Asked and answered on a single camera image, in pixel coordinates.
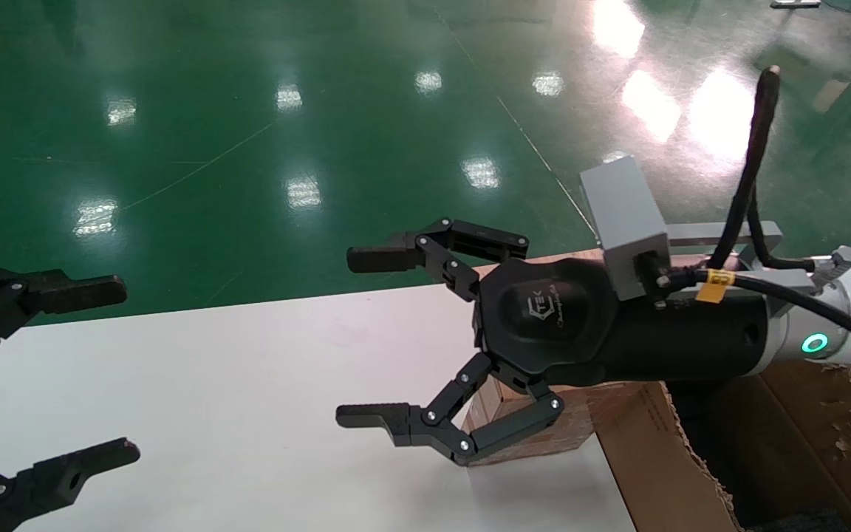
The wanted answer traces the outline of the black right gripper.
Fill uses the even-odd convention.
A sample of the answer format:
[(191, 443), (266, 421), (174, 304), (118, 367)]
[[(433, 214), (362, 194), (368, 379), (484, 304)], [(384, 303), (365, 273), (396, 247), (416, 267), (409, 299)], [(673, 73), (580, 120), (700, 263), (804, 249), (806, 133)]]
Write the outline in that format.
[[(424, 269), (463, 300), (476, 300), (475, 354), (422, 407), (406, 402), (341, 405), (342, 428), (382, 428), (395, 447), (428, 446), (466, 466), (551, 427), (564, 401), (549, 385), (616, 381), (713, 381), (745, 376), (766, 353), (769, 311), (753, 296), (719, 304), (692, 297), (621, 300), (600, 259), (524, 262), (519, 233), (442, 218), (396, 233), (387, 245), (349, 247), (352, 273)], [(500, 264), (482, 280), (458, 255)], [(504, 374), (529, 405), (464, 432), (453, 418), (490, 376)]]

